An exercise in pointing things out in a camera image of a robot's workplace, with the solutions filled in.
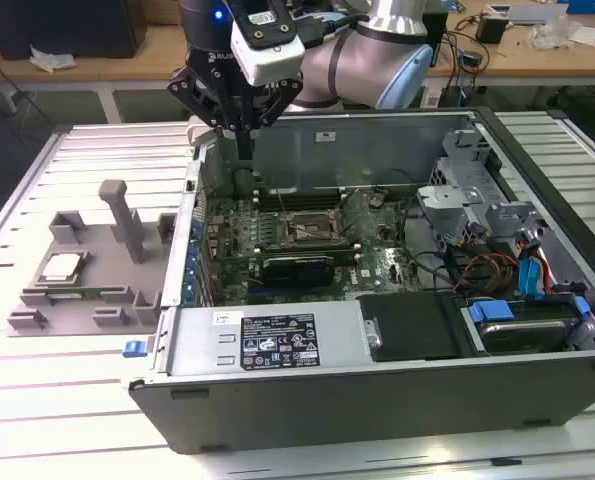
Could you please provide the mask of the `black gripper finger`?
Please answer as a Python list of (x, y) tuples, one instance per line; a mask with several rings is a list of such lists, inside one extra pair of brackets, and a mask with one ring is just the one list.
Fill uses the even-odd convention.
[(303, 88), (301, 79), (284, 79), (245, 89), (245, 159), (253, 155), (253, 132), (270, 127)]
[(168, 91), (208, 127), (234, 138), (240, 160), (246, 159), (246, 130), (224, 74), (209, 74), (206, 81), (194, 74), (176, 74)]

